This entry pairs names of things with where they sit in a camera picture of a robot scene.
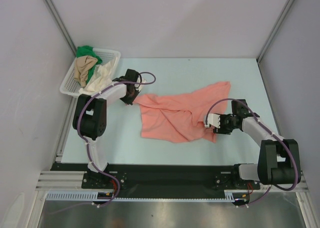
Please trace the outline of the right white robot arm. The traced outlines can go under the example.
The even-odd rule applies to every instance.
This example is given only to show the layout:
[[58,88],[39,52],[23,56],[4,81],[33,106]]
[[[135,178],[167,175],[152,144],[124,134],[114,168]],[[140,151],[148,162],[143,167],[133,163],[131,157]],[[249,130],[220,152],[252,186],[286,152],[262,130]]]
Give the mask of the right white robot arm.
[[235,165],[237,172],[230,176],[231,184],[243,188],[252,180],[284,191],[294,190],[301,180],[298,143],[267,127],[244,99],[230,99],[230,114],[212,113],[212,109],[224,101],[219,100],[209,108],[204,117],[205,127],[212,129],[214,134],[225,135],[239,129],[259,146],[257,163]]

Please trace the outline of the pink t shirt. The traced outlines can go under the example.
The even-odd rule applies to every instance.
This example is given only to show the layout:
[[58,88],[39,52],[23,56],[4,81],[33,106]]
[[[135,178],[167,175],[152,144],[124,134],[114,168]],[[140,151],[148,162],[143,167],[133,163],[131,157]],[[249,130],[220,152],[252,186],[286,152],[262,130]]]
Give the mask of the pink t shirt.
[[209,108],[229,96],[230,82],[217,82],[191,93],[158,96],[144,94],[134,101],[141,112],[141,136],[172,143],[205,139],[215,143],[217,137],[204,125]]

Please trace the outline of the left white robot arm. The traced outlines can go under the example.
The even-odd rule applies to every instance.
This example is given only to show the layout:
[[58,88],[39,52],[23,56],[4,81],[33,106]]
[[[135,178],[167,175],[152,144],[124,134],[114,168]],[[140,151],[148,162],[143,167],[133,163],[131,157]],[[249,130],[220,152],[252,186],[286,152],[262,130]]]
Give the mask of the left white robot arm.
[[105,88],[93,94],[81,94],[77,99],[72,126],[83,140],[88,157],[88,174],[101,188],[109,185],[111,176],[105,172],[108,161],[97,148],[97,140],[107,128],[107,107],[117,100],[132,105],[141,91],[144,80],[141,73],[128,69]]

